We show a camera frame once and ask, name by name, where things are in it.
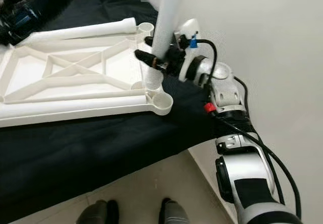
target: white pipe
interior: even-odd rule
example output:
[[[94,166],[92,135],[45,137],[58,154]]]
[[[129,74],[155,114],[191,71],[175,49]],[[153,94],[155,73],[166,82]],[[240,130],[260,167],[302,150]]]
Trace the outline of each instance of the white pipe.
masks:
[[[104,23],[91,26],[74,27],[55,31],[34,32],[26,40],[22,41],[19,46],[39,43],[49,40],[66,40],[73,38],[82,38],[89,36],[103,36],[118,33],[135,33],[135,18],[127,18],[122,21]]]
[[[1,104],[2,109],[0,111],[0,127],[3,127],[1,125],[1,120],[9,118],[48,115],[47,117],[50,119],[50,114],[67,113],[72,111],[74,112],[73,118],[82,118],[82,112],[84,110],[110,107],[113,108],[121,106],[136,106],[143,104],[147,104],[147,99],[145,95],[83,100],[33,102],[24,103],[21,105]]]
[[[177,13],[181,0],[161,0],[155,34],[152,43],[152,54],[162,59],[172,41],[177,25]],[[147,89],[158,89],[163,81],[163,75],[156,69],[149,68],[145,85]]]

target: red connector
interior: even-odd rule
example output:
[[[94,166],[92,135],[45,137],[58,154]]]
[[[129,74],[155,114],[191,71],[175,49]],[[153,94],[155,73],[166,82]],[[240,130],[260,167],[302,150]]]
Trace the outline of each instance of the red connector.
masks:
[[[207,103],[205,106],[204,106],[204,109],[207,113],[210,113],[212,111],[215,111],[217,110],[217,108],[215,107],[214,104],[212,104],[211,102],[210,103]]]

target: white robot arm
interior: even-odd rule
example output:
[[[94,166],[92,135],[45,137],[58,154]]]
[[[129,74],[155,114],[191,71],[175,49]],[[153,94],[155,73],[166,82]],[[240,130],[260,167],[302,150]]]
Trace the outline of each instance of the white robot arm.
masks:
[[[137,50],[135,54],[152,68],[173,75],[181,81],[191,80],[207,92],[205,110],[218,123],[216,147],[221,155],[216,160],[217,180],[221,196],[234,203],[240,224],[290,223],[301,224],[299,194],[295,182],[273,152],[262,142],[251,124],[246,103],[236,85],[231,68],[216,62],[214,44],[200,39],[195,19],[186,22],[175,32],[176,43],[171,44],[165,58]],[[146,38],[152,45],[153,38]],[[200,55],[199,43],[208,43],[214,50],[214,60]],[[296,197],[294,215],[284,204],[282,194],[278,203],[274,198],[275,186],[281,188],[270,156],[282,164]]]

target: circular socket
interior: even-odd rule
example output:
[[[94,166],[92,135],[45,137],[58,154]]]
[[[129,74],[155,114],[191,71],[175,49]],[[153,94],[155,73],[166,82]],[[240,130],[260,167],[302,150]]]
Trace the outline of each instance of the circular socket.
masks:
[[[152,97],[152,104],[155,106],[155,108],[158,110],[167,111],[167,113],[169,113],[171,110],[173,103],[173,98],[166,93],[158,93]]]
[[[131,85],[130,89],[143,89],[142,81],[138,81]]]
[[[139,30],[143,32],[150,32],[154,29],[154,26],[151,23],[143,22],[139,25]]]

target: white plastic frame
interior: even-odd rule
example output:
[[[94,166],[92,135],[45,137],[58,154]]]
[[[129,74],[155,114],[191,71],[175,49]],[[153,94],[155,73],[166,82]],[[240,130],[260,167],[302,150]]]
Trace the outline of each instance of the white plastic frame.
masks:
[[[151,50],[143,39],[152,31],[152,24],[142,23],[136,33],[7,50],[0,63],[0,127],[139,111],[168,114],[172,97],[161,86],[147,93],[148,66],[133,53]]]

